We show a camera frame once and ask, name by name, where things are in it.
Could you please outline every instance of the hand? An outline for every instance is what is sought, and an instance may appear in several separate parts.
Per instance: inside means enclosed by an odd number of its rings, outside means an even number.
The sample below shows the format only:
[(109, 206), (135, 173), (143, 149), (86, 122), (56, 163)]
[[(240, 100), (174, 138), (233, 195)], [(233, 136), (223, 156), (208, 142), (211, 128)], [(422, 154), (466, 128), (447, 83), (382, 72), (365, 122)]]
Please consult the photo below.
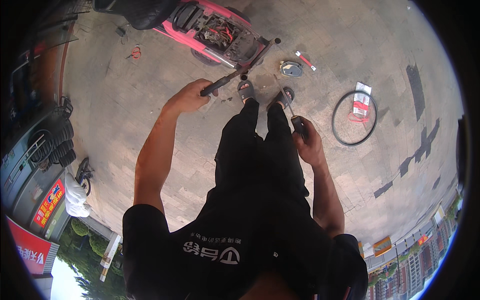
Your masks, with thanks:
[[(210, 101), (210, 96), (202, 97), (200, 96), (200, 92), (211, 84), (212, 82), (206, 79), (198, 79), (190, 82), (176, 93), (167, 104), (178, 113), (196, 111)], [(215, 90), (213, 95), (218, 96), (218, 90)]]
[(300, 117), (304, 129), (307, 131), (308, 139), (304, 141), (298, 132), (292, 133), (293, 142), (297, 147), (299, 155), (303, 161), (310, 164), (313, 168), (321, 166), (326, 162), (322, 138), (313, 127), (312, 122)]

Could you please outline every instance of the black t-shirt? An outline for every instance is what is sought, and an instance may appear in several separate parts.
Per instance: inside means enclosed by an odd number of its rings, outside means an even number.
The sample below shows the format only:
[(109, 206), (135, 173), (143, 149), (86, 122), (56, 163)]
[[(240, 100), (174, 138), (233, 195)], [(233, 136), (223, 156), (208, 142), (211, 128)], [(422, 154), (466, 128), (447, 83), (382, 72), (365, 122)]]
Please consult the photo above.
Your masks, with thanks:
[(277, 271), (300, 299), (362, 299), (366, 264), (355, 237), (331, 239), (305, 198), (268, 185), (209, 196), (197, 219), (169, 232), (139, 204), (123, 216), (127, 293), (135, 299), (238, 299), (262, 271)]

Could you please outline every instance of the black slide sandal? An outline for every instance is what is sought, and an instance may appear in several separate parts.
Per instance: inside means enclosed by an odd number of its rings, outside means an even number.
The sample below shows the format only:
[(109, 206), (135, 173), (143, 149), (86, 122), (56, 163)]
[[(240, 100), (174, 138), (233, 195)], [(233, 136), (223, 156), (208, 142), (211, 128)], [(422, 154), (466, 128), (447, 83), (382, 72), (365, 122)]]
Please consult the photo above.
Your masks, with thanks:
[[(288, 86), (284, 87), (283, 88), (283, 91), (286, 93), (286, 92), (289, 92), (290, 95), (292, 96), (292, 100), (289, 102), (289, 103), (292, 103), (293, 100), (295, 99), (295, 92)], [(275, 104), (277, 101), (280, 101), (282, 102), (283, 106), (284, 107), (287, 107), (287, 100), (285, 99), (285, 97), (283, 97), (283, 93), (282, 91), (278, 92), (278, 94), (275, 96), (275, 98), (273, 98), (272, 102), (270, 102), (270, 104), (267, 106), (267, 110), (270, 109), (270, 107)]]
[[(244, 84), (248, 84), (248, 86), (240, 90), (241, 86)], [(237, 86), (237, 90), (239, 92), (239, 96), (242, 102), (248, 98), (255, 99), (255, 91), (253, 90), (253, 85), (249, 80), (240, 81), (239, 85)]]

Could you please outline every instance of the man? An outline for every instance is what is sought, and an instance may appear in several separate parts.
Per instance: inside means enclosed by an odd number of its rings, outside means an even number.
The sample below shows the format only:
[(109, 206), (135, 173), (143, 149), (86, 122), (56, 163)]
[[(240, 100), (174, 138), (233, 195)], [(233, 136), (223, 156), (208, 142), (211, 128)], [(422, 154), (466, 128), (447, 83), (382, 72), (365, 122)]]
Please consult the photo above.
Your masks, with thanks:
[[(248, 81), (238, 86), (244, 108), (222, 132), (216, 187), (196, 220), (169, 232), (160, 191), (177, 118), (208, 103), (200, 91), (209, 84), (190, 83), (164, 105), (138, 156), (133, 207), (123, 217), (129, 297), (363, 299), (366, 265), (357, 240), (343, 234), (343, 209), (320, 135), (305, 118), (307, 138), (290, 133), (279, 93), (268, 106), (263, 140), (255, 133), (259, 104)], [(293, 101), (293, 91), (284, 90)], [(298, 155), (314, 173), (313, 218)]]

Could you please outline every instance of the scooter seat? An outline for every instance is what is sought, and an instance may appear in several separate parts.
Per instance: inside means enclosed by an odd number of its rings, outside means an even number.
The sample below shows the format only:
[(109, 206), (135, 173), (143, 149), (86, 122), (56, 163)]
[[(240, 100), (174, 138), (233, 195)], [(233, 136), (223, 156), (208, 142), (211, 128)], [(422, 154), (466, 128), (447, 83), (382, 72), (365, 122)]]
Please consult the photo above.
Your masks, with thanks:
[(119, 14), (138, 30), (152, 29), (162, 24), (180, 0), (94, 0), (97, 12)]

